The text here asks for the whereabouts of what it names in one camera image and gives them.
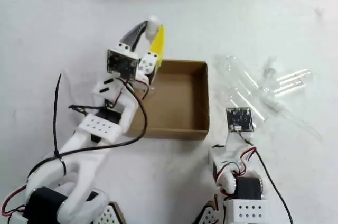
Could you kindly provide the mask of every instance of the brown box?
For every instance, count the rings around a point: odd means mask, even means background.
[[[205,62],[163,60],[143,104],[148,114],[145,137],[205,139],[209,131],[208,67]],[[144,117],[138,109],[128,136],[136,137]]]

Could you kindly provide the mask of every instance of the white robotic arm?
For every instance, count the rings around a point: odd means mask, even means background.
[[[139,58],[135,48],[143,32],[146,32],[151,48]],[[84,224],[91,223],[104,211],[109,198],[103,192],[96,190],[95,197],[88,201],[94,191],[95,177],[112,147],[130,144],[144,135],[147,117],[134,88],[143,90],[145,95],[148,93],[161,65],[163,46],[163,26],[151,18],[129,31],[115,49],[108,50],[107,73],[93,90],[94,95],[102,99],[102,106],[97,107],[96,114],[87,114],[86,106],[72,106],[75,110],[82,110],[86,117],[60,149],[62,162],[52,157],[49,159],[53,160],[44,160],[30,172],[25,191],[25,212],[14,213],[12,223],[44,220],[45,223]],[[112,145],[128,131],[139,105],[145,115],[145,128],[140,137]],[[36,216],[50,209],[53,211],[48,220],[43,214]]]

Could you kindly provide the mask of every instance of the red object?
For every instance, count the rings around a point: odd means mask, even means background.
[[[12,210],[9,212],[6,212],[6,206],[8,204],[8,202],[11,200],[12,197],[14,197],[15,195],[17,195],[19,192],[23,191],[24,189],[26,189],[26,185],[20,187],[19,189],[17,189],[16,191],[12,192],[4,201],[4,203],[2,204],[1,207],[1,214],[2,216],[5,217],[9,217],[12,214]]]

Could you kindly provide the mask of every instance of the black cable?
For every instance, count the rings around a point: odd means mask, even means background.
[[[244,140],[245,143],[247,143],[250,146],[253,146],[253,143],[251,143],[249,140],[247,140],[246,138],[244,138],[241,134],[241,132],[238,132],[239,136],[242,138],[242,140]]]
[[[85,105],[70,105],[68,107],[69,109],[72,109],[76,112],[79,112],[81,114],[84,114],[85,116],[88,115],[88,112],[86,112],[86,109],[107,109],[107,106],[85,106]]]
[[[229,164],[233,163],[234,165],[236,165],[237,169],[238,169],[238,173],[241,173],[241,169],[239,168],[238,164],[236,162],[222,162],[222,163],[226,163],[222,168],[225,168],[226,166],[228,166]]]
[[[251,142],[249,142],[247,139],[245,139],[245,138],[241,135],[240,132],[239,132],[239,136],[240,136],[247,144],[253,146],[253,144],[252,144]],[[264,171],[265,171],[265,173],[266,173],[266,176],[269,178],[271,185],[273,186],[273,188],[275,189],[275,191],[276,191],[277,195],[279,196],[281,202],[283,203],[283,206],[284,206],[284,208],[285,208],[285,210],[286,210],[286,212],[287,212],[287,215],[289,216],[290,224],[293,224],[294,221],[293,221],[293,219],[292,219],[290,210],[289,210],[289,208],[287,207],[287,204],[286,204],[286,202],[285,202],[283,196],[280,194],[279,190],[277,189],[277,187],[276,187],[276,185],[275,185],[273,179],[271,178],[271,176],[270,176],[270,174],[269,174],[269,172],[268,172],[268,169],[266,168],[265,163],[264,163],[262,157],[260,156],[260,154],[258,153],[257,149],[255,150],[255,152],[256,152],[257,157],[259,158],[259,160],[260,160],[260,162],[261,162],[261,164],[262,164],[262,166],[263,166],[263,169],[264,169]]]
[[[223,215],[223,224],[225,224],[226,222],[226,207],[223,205],[223,212],[224,212],[224,215]]]
[[[55,97],[54,97],[54,114],[53,114],[53,138],[54,138],[54,155],[56,158],[60,160],[63,166],[63,175],[67,174],[67,168],[65,166],[65,162],[63,161],[59,149],[58,149],[58,142],[57,142],[57,110],[58,110],[58,96],[59,96],[59,85],[61,80],[61,75],[59,75],[57,87],[55,88]]]
[[[80,153],[80,152],[85,152],[85,151],[93,151],[93,150],[101,150],[101,149],[107,149],[107,148],[115,148],[115,147],[121,147],[121,146],[127,146],[127,145],[130,145],[132,143],[135,143],[137,141],[139,141],[146,133],[147,131],[147,127],[148,127],[148,116],[147,116],[147,112],[141,102],[141,100],[139,99],[139,97],[134,93],[134,91],[132,90],[132,88],[127,84],[125,83],[123,80],[121,79],[118,79],[120,81],[122,81],[122,83],[125,85],[126,89],[135,97],[136,101],[138,102],[141,110],[142,110],[142,113],[143,113],[143,116],[144,116],[144,126],[143,126],[143,129],[142,129],[142,132],[140,133],[140,135],[138,135],[136,138],[130,140],[130,141],[125,141],[125,142],[121,142],[121,143],[118,143],[118,144],[114,144],[114,145],[109,145],[109,146],[93,146],[93,147],[86,147],[86,148],[80,148],[80,149],[76,149],[76,150],[72,150],[72,151],[68,151],[68,152],[64,152],[64,153],[61,153],[60,156],[63,157],[63,156],[66,156],[66,155],[70,155],[70,154],[75,154],[75,153]],[[55,156],[53,157],[49,157],[49,158],[46,158],[44,160],[42,160],[41,162],[39,162],[37,165],[35,165],[32,170],[29,172],[28,174],[28,178],[29,176],[35,172],[41,165],[47,163],[47,162],[50,162],[50,161],[53,161],[57,159]]]
[[[25,207],[25,205],[22,204],[21,206],[18,206],[17,208],[10,210],[10,212],[12,212],[12,213],[11,213],[11,215],[7,219],[7,224],[10,224],[10,220],[11,220],[11,217],[12,217],[13,213],[15,213],[15,212],[22,212],[20,210],[21,207]]]

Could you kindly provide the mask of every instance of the red wire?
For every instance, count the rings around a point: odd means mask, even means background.
[[[143,100],[147,96],[147,94],[149,92],[149,85],[147,83],[141,81],[141,80],[135,80],[135,81],[138,82],[138,83],[141,83],[141,84],[143,84],[143,85],[145,85],[147,87],[146,93],[142,97],[142,100]]]
[[[245,162],[243,161],[243,156],[245,155],[245,154],[247,154],[247,153],[249,153],[250,151],[252,151],[251,152],[251,154],[250,154],[250,156],[249,156],[249,158],[248,158],[248,160],[252,157],[252,155],[254,154],[254,152],[256,151],[256,148],[253,146],[253,147],[251,147],[251,148],[249,148],[249,149],[247,149],[247,150],[245,150],[242,154],[241,154],[241,156],[240,156],[240,159],[242,160],[242,163],[243,163],[243,166],[244,166],[244,170],[239,174],[239,175],[244,175],[245,174],[245,172],[247,171],[247,166],[246,166],[246,164],[245,164]]]
[[[12,212],[14,210],[11,210],[9,212],[6,212],[6,206],[8,204],[8,202],[11,200],[12,197],[14,197],[15,195],[17,195],[18,193],[22,192],[24,189],[26,189],[26,185],[18,188],[16,191],[13,191],[4,201],[4,203],[2,204],[2,208],[1,208],[1,214],[5,217],[9,217]]]

